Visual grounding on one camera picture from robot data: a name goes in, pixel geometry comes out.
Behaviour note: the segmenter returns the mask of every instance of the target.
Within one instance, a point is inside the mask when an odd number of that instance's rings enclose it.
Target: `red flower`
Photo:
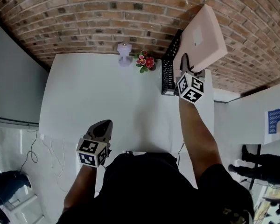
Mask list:
[[[147,58],[147,60],[146,60],[146,66],[147,66],[147,68],[152,68],[153,66],[154,66],[154,59],[152,58],[152,57],[150,57],[150,58]]]
[[[139,59],[136,62],[137,64],[145,65],[146,60],[144,59],[143,55],[139,55]]]

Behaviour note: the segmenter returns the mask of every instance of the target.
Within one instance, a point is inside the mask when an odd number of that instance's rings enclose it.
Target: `white label on box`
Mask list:
[[[193,40],[194,40],[194,46],[198,46],[202,42],[202,34],[200,27],[197,27],[193,31]]]

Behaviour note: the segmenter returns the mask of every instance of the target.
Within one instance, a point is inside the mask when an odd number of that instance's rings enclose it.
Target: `black basket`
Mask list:
[[[178,29],[165,55],[162,58],[162,95],[174,95],[173,60],[179,49],[183,30]]]

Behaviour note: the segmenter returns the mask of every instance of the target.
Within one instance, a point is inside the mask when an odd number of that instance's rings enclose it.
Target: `blue jeans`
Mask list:
[[[0,174],[0,205],[3,205],[12,198],[15,192],[29,185],[29,180],[24,174],[18,171],[8,171]]]

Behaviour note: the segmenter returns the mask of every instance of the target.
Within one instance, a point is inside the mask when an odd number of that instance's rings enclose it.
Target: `white box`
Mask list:
[[[203,82],[185,72],[177,83],[179,97],[195,104],[203,95]]]
[[[98,168],[108,156],[108,144],[80,139],[77,147],[80,163]]]

